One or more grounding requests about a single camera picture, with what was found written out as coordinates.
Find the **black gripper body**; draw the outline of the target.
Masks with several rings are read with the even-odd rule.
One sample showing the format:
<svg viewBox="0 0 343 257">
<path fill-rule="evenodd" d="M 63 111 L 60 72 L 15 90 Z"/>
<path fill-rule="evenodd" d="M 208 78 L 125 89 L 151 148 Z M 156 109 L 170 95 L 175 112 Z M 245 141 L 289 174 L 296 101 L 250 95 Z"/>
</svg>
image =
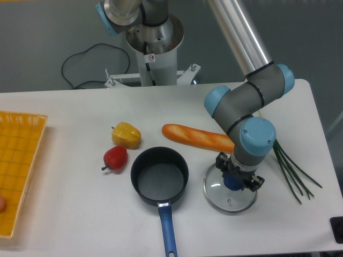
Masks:
<svg viewBox="0 0 343 257">
<path fill-rule="evenodd" d="M 242 171 L 235 167 L 231 159 L 224 161 L 221 165 L 224 185 L 231 191 L 244 190 L 248 188 L 253 191 L 252 177 L 256 170 Z"/>
</svg>

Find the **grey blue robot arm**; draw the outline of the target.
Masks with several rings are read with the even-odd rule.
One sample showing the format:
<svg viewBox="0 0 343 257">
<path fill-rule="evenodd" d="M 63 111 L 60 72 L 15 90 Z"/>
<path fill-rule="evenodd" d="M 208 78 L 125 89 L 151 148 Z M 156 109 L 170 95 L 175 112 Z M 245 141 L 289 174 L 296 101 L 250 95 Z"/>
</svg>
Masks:
<svg viewBox="0 0 343 257">
<path fill-rule="evenodd" d="M 287 66 L 274 64 L 241 1 L 210 1 L 210 6 L 246 77 L 235 89 L 216 87 L 204 100 L 207 112 L 234 143 L 230 158 L 219 156 L 216 164 L 228 189 L 256 191 L 264 180 L 255 171 L 273 147 L 276 132 L 253 114 L 288 93 L 295 79 Z M 159 62 L 184 37 L 166 1 L 101 1 L 96 10 L 108 33 L 126 33 L 138 54 L 143 86 L 176 84 L 176 61 Z"/>
</svg>

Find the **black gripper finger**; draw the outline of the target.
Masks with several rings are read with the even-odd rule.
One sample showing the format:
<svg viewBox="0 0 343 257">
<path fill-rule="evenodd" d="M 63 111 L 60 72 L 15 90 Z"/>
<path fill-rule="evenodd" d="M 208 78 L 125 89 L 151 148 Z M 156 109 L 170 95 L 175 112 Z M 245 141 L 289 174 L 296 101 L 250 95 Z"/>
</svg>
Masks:
<svg viewBox="0 0 343 257">
<path fill-rule="evenodd" d="M 215 159 L 216 168 L 220 169 L 221 171 L 227 171 L 228 170 L 227 161 L 228 161 L 228 156 L 224 152 L 220 152 Z"/>
<path fill-rule="evenodd" d="M 249 190 L 252 191 L 252 192 L 257 191 L 258 189 L 260 189 L 262 187 L 264 182 L 265 182 L 265 179 L 263 177 L 253 175 L 251 177 L 251 181 L 250 181 L 250 185 L 249 185 Z"/>
</svg>

